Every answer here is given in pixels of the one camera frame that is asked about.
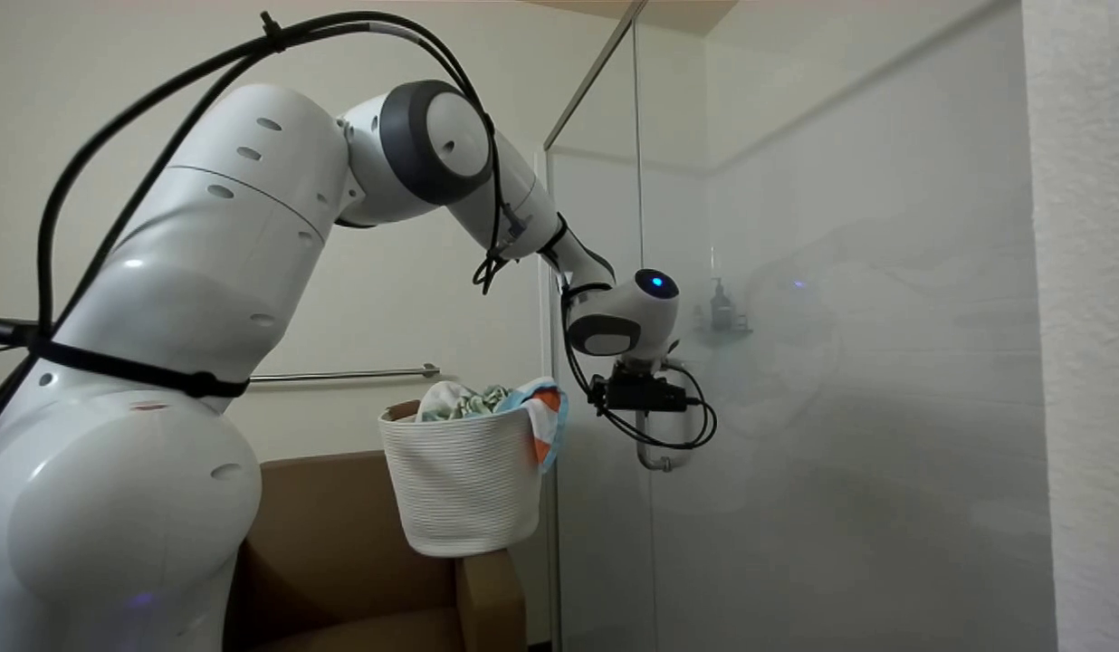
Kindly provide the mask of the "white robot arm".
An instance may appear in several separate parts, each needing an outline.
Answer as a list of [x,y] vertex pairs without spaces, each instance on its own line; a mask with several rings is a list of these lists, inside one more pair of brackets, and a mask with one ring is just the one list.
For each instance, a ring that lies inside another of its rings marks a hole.
[[221,652],[259,503],[223,410],[335,225],[434,205],[501,256],[548,256],[577,351],[665,351],[673,278],[617,276],[456,86],[411,81],[345,116],[240,86],[188,130],[0,410],[0,652]]

